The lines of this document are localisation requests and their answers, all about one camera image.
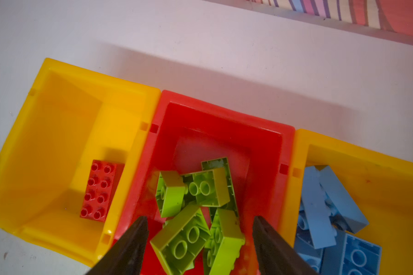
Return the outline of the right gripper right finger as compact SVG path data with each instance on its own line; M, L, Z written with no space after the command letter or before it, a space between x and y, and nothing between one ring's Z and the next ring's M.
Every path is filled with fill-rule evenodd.
M315 275L317 273L262 216L254 218L252 238L260 274Z

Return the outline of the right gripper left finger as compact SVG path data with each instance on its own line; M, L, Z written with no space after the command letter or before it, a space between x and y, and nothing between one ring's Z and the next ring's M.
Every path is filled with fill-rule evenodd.
M148 219L141 216L87 275L138 275L149 236Z

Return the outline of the blue lego brick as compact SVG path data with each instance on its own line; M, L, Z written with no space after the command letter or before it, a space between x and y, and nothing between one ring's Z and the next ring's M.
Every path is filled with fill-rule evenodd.
M369 222L330 166L317 166L330 222L340 230L356 234Z
M318 274L321 273L321 262L324 255L324 248L314 249L307 242L303 241L296 235L294 250L298 255L310 265Z
M336 232L330 223L330 210L320 185L320 172L314 166L305 168L301 201L305 216L298 223L299 238L314 249L335 246Z
M337 230L336 245L324 249L322 275L378 275L382 247Z

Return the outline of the red lego brick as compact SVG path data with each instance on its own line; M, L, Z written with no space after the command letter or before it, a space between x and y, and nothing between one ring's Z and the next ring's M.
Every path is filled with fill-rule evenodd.
M93 160L80 217L105 222L125 165Z

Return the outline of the small green lego brick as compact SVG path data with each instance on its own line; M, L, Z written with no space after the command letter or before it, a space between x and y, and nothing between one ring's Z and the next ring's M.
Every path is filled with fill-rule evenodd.
M160 171L156 190L156 202L161 218L177 215L184 201L186 185L176 171Z

